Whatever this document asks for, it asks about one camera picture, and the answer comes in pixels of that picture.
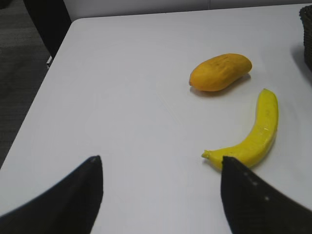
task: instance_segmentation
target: yellow mango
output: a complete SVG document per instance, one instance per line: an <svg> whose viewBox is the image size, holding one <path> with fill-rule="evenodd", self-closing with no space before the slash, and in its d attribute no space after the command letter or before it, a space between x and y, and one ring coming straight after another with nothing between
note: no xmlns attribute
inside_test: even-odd
<svg viewBox="0 0 312 234"><path fill-rule="evenodd" d="M250 72L252 63L238 54L224 54L199 64L191 73L190 86L201 91L219 91Z"/></svg>

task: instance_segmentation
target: table surface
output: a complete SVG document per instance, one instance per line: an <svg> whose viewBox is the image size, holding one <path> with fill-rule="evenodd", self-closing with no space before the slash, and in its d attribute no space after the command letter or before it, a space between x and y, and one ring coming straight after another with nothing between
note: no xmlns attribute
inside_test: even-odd
<svg viewBox="0 0 312 234"><path fill-rule="evenodd" d="M278 97L279 128L253 170L312 209L303 6L75 21L0 170L0 213L101 155L93 234L230 234L220 173L200 156L245 138L263 88ZM191 71L224 53L247 56L250 78L213 94L190 88Z"/></svg>

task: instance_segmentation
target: banana tip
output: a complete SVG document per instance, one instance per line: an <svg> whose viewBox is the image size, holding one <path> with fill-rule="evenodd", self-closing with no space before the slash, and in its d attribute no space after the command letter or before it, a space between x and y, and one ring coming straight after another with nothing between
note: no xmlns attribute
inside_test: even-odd
<svg viewBox="0 0 312 234"><path fill-rule="evenodd" d="M201 155L203 158L209 159L210 152L208 150L205 150L205 152Z"/></svg>

